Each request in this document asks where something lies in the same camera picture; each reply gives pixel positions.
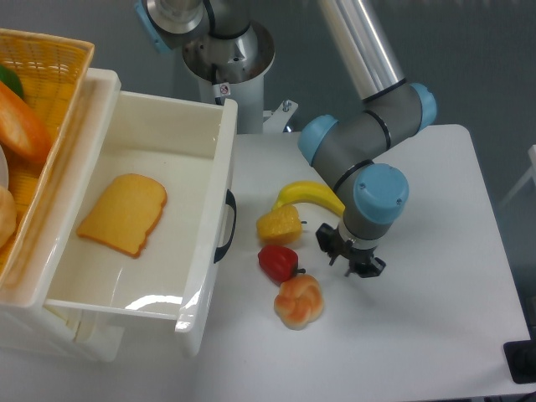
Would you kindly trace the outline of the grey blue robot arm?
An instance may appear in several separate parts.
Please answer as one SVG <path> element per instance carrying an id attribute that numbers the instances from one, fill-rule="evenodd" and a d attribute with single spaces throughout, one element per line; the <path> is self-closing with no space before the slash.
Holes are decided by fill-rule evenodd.
<path id="1" fill-rule="evenodd" d="M 409 196 L 403 173 L 376 159 L 432 124 L 436 100 L 406 81 L 368 2 L 322 1 L 320 8 L 363 111 L 347 123 L 319 116 L 299 136 L 302 156 L 344 207 L 338 225 L 323 224 L 316 237 L 331 260 L 348 261 L 349 273 L 376 277 L 385 264 L 375 250 Z M 264 77 L 275 47 L 246 1 L 139 1 L 135 9 L 157 50 L 181 49 L 202 101 L 235 101 L 243 133 L 264 127 Z"/>

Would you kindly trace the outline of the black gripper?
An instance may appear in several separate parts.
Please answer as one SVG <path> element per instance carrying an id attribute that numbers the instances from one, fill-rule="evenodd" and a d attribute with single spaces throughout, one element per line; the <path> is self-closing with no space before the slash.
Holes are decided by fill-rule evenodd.
<path id="1" fill-rule="evenodd" d="M 386 266 L 383 260 L 374 255 L 379 239 L 362 239 L 353 234 L 346 224 L 339 224 L 335 229 L 323 223 L 315 235 L 321 251 L 329 257 L 329 265 L 333 265 L 339 255 L 348 260 L 345 277 L 350 275 L 357 275 L 361 278 L 377 277 Z"/>

